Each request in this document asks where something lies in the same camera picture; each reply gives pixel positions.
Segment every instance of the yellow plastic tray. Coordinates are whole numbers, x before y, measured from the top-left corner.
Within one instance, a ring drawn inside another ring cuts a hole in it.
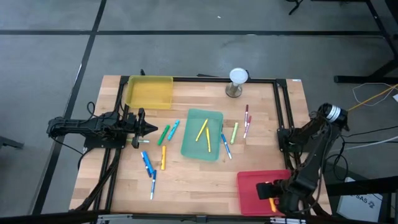
[[[170,109],[173,77],[133,75],[127,86],[126,104],[131,108]]]

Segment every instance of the wooden tabletop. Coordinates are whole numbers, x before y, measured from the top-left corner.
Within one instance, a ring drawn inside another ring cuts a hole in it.
[[[96,102],[96,115],[113,110],[119,81],[120,76],[104,76]],[[300,80],[287,80],[287,84],[294,123],[301,127],[309,121],[303,86]],[[146,109],[146,121],[159,130],[144,137],[150,140],[149,144],[141,143],[139,149],[134,149],[127,143],[122,150],[112,212],[240,215],[236,174],[239,171],[285,169],[276,136],[279,124],[272,85],[246,83],[239,98],[228,97],[225,86],[226,83],[174,82],[170,110]],[[284,111],[282,90],[280,98]],[[249,105],[252,122],[247,138],[243,139],[246,104]],[[215,162],[181,155],[187,114],[191,108],[222,112],[223,132],[228,141],[234,123],[239,123],[235,144],[229,144],[233,159],[229,159],[223,146],[220,146],[220,158]],[[161,170],[162,148],[157,141],[166,125],[172,127],[176,119],[180,120],[180,125],[172,140],[164,140],[167,146],[166,170]],[[152,179],[148,177],[141,157],[144,150],[157,169],[153,200],[149,198]],[[79,206],[97,184],[103,156],[104,149],[94,149],[83,158],[70,208]],[[105,185],[100,208],[104,208],[107,191],[108,185]],[[324,184],[319,203],[330,213]]]

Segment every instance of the teal plastic tray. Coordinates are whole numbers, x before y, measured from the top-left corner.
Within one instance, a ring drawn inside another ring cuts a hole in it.
[[[199,140],[196,142],[199,131],[206,119],[208,119],[206,126],[209,128],[211,152],[208,151],[206,128],[204,128]],[[222,113],[190,109],[182,141],[181,154],[189,158],[216,161],[220,154],[222,128]]]

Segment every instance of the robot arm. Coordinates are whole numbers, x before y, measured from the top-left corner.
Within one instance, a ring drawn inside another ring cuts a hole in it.
[[[87,120],[54,118],[49,121],[47,134],[51,138],[69,133],[81,134],[86,137],[87,148],[122,148],[127,134],[133,133],[135,136],[131,144],[138,148],[138,137],[156,130],[157,127],[145,121],[145,111],[140,108],[138,118],[134,113],[127,113],[126,117],[120,118],[120,114],[115,111]]]
[[[279,198],[279,211],[299,213],[299,201],[309,198],[318,187],[319,169],[342,129],[347,129],[347,111],[328,103],[323,104],[311,121],[302,128],[280,132],[279,144],[284,150],[308,151],[301,163],[287,180],[275,180],[273,184],[257,184],[260,199]]]

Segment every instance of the pink marker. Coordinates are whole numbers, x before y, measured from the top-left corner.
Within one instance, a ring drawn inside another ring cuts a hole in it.
[[[248,113],[249,113],[249,105],[246,105],[246,112],[244,113],[244,127],[248,126]]]
[[[250,115],[249,120],[248,120],[248,126],[247,126],[246,129],[244,130],[244,135],[243,135],[243,138],[244,138],[244,139],[246,138],[246,135],[248,134],[249,127],[250,127],[250,121],[251,121],[251,115]]]

